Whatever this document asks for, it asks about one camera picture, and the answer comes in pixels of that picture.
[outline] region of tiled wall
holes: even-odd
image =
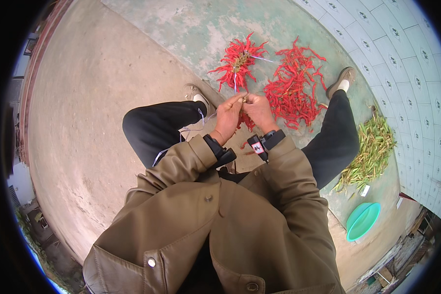
[[[394,128],[401,191],[441,217],[441,43],[412,0],[295,0],[330,31]]]

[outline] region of person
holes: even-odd
[[[178,130],[214,110],[195,85],[184,87],[191,101],[129,111],[123,131],[146,174],[137,176],[137,187],[127,192],[123,208],[85,259],[88,288],[345,293],[328,230],[328,203],[319,189],[359,151],[346,95],[354,80],[355,70],[347,67],[327,89],[321,132],[302,150],[284,136],[264,96],[229,98],[217,109],[215,129],[189,142]],[[268,163],[252,172],[217,171],[212,167],[226,152],[222,146],[234,134],[240,110],[276,142],[265,144]]]

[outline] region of jacket sleeve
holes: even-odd
[[[145,175],[137,175],[137,187],[126,193],[124,207],[113,222],[170,185],[194,182],[216,162],[216,156],[200,135],[173,145],[155,167],[146,169]]]
[[[278,210],[297,235],[335,274],[335,245],[328,229],[328,202],[320,197],[312,167],[290,136],[269,151],[270,179]]]

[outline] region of brown leather jacket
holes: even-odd
[[[138,175],[85,259],[91,291],[176,293],[209,236],[226,293],[344,293],[327,200],[292,139],[239,184],[208,171],[215,162],[197,135]]]

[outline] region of wrist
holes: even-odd
[[[259,126],[259,128],[260,128],[260,130],[264,134],[267,134],[267,133],[269,133],[271,131],[276,131],[277,132],[277,131],[279,131],[281,129],[275,122],[269,123],[269,124],[264,125],[264,126]]]
[[[225,140],[217,130],[213,130],[211,133],[209,133],[209,136],[215,139],[220,146],[224,146],[225,143],[227,143],[227,140]]]

